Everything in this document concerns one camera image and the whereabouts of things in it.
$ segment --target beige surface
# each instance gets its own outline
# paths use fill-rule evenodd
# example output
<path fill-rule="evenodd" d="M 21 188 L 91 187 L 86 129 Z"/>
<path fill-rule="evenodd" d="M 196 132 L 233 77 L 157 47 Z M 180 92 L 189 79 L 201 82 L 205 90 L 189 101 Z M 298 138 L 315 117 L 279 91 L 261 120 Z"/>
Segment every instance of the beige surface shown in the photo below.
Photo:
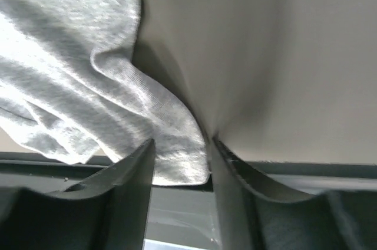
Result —
<path fill-rule="evenodd" d="M 156 58 L 138 66 L 242 158 L 377 163 L 377 0 L 150 0 L 144 10 L 139 47 Z"/>

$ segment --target gray fabric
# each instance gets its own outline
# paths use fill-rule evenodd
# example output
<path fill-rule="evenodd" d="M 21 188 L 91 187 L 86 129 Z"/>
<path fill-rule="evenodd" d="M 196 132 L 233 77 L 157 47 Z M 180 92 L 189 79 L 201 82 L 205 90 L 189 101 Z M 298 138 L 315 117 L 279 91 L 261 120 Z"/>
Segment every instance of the gray fabric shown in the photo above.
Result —
<path fill-rule="evenodd" d="M 0 0 L 0 126 L 73 164 L 99 148 L 116 162 L 149 137 L 154 184 L 207 180 L 188 109 L 131 63 L 140 0 Z"/>

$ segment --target fabric fold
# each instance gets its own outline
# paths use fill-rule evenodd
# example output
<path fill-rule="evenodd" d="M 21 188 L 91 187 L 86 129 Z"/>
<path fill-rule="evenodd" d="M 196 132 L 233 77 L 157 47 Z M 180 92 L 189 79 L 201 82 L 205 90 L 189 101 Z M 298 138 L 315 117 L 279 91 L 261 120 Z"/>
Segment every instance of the fabric fold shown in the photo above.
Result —
<path fill-rule="evenodd" d="M 99 148 L 116 162 L 153 137 L 155 185 L 204 183 L 194 117 L 131 63 L 139 20 L 140 0 L 0 0 L 0 126 L 69 164 Z"/>

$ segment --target gray cloth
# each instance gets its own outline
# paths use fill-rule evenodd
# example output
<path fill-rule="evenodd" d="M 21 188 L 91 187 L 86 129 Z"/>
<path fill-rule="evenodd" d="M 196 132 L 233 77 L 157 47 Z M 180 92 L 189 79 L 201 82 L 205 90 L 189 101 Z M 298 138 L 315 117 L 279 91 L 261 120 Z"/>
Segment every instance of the gray cloth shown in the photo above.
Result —
<path fill-rule="evenodd" d="M 0 126 L 65 163 L 157 142 L 156 185 L 207 180 L 184 104 L 130 62 L 140 0 L 0 0 Z"/>

